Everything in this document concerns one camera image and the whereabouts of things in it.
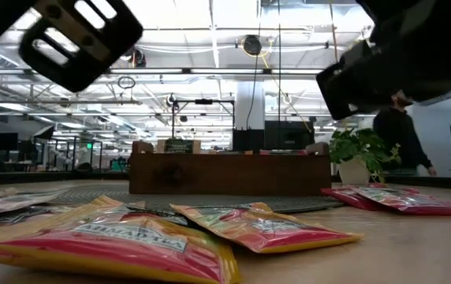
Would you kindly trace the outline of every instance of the white column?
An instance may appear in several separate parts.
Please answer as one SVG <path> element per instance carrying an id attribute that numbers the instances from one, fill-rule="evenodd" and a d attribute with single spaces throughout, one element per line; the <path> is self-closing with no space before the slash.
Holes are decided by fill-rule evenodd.
<path id="1" fill-rule="evenodd" d="M 237 130 L 264 129 L 265 98 L 262 82 L 238 82 L 235 107 Z"/>

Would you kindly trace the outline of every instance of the dark mat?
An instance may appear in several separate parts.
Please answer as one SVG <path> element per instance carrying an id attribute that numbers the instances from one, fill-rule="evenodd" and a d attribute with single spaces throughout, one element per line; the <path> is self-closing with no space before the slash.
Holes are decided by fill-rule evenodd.
<path id="1" fill-rule="evenodd" d="M 105 195 L 121 202 L 145 201 L 146 207 L 170 210 L 168 204 L 181 205 L 238 205 L 264 202 L 276 212 L 297 213 L 316 211 L 344 204 L 328 196 L 227 196 L 227 195 L 177 195 L 129 194 L 128 185 L 77 186 L 63 193 L 52 204 L 85 204 Z"/>

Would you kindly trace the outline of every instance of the green leaves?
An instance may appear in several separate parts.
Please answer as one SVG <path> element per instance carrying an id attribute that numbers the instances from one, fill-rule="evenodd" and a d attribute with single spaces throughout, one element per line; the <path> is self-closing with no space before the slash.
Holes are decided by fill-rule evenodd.
<path id="1" fill-rule="evenodd" d="M 340 164 L 358 157 L 366 163 L 371 176 L 383 182 L 382 163 L 391 161 L 400 163 L 400 145 L 397 144 L 395 148 L 387 151 L 385 143 L 373 129 L 353 130 L 333 133 L 329 145 L 331 162 Z"/>

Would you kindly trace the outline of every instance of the white pot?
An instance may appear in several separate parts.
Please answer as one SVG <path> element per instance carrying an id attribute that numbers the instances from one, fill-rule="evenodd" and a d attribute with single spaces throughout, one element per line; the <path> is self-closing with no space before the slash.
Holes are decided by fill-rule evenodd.
<path id="1" fill-rule="evenodd" d="M 366 163 L 358 158 L 337 165 L 343 185 L 367 185 L 371 174 Z"/>

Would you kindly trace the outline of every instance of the potted plant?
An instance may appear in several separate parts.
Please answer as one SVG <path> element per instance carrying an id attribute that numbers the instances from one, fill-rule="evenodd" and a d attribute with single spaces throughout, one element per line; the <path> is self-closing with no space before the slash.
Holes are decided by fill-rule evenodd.
<path id="1" fill-rule="evenodd" d="M 341 181 L 347 185 L 366 185 L 369 178 L 383 183 L 382 163 L 401 162 L 399 144 L 387 151 L 373 129 L 336 131 L 329 150 L 331 162 L 337 164 Z"/>

